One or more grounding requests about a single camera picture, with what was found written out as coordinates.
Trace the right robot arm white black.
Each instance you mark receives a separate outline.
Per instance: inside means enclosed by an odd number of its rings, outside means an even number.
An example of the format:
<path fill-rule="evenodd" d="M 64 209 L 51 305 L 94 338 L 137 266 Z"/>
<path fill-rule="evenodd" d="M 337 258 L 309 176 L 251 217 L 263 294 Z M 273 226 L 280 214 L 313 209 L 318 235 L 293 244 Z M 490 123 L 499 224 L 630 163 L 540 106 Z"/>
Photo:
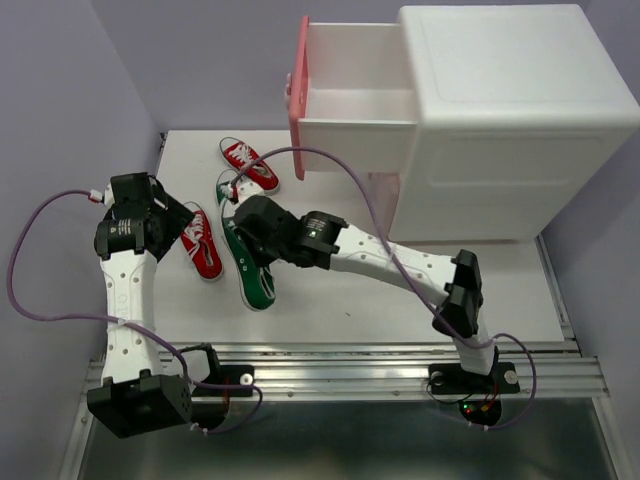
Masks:
<path fill-rule="evenodd" d="M 428 254 L 380 239 L 325 212 L 296 217 L 260 195 L 233 206 L 231 221 L 259 266 L 283 261 L 360 275 L 415 293 L 433 312 L 434 329 L 452 339 L 463 384 L 482 390 L 495 380 L 498 350 L 479 317 L 484 298 L 473 252 Z"/>

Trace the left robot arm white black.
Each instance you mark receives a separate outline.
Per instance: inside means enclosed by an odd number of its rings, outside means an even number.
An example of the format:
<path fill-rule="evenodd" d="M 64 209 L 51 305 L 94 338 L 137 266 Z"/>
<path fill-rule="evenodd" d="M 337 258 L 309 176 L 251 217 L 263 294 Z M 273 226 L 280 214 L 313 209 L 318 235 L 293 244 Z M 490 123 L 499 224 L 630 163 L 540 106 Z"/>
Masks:
<path fill-rule="evenodd" d="M 209 344 L 180 351 L 163 364 L 153 340 L 154 280 L 159 261 L 193 220 L 193 213 L 146 172 L 111 178 L 104 192 L 107 213 L 98 224 L 94 249 L 103 273 L 107 349 L 99 387 L 87 394 L 94 417 L 116 437 L 186 424 L 191 394 L 215 392 L 223 371 Z"/>

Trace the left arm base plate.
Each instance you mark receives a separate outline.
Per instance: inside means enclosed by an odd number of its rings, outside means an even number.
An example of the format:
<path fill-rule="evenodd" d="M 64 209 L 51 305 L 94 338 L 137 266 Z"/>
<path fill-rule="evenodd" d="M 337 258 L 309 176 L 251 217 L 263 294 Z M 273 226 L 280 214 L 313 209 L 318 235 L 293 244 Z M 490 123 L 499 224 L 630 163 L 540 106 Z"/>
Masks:
<path fill-rule="evenodd" d="M 251 365 L 221 364 L 211 344 L 178 350 L 171 369 L 187 381 L 192 402 L 190 429 L 204 436 L 228 434 L 245 426 L 263 402 Z"/>

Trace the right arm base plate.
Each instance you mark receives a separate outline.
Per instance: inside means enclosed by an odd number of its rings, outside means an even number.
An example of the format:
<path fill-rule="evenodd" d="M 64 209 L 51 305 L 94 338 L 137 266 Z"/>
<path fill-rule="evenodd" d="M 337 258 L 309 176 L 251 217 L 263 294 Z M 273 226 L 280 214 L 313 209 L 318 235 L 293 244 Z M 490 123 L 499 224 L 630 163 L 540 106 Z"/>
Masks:
<path fill-rule="evenodd" d="M 465 421 L 489 429 L 501 419 L 501 396 L 519 394 L 521 388 L 510 362 L 499 362 L 487 376 L 440 363 L 433 366 L 425 391 L 437 403 L 455 406 Z"/>

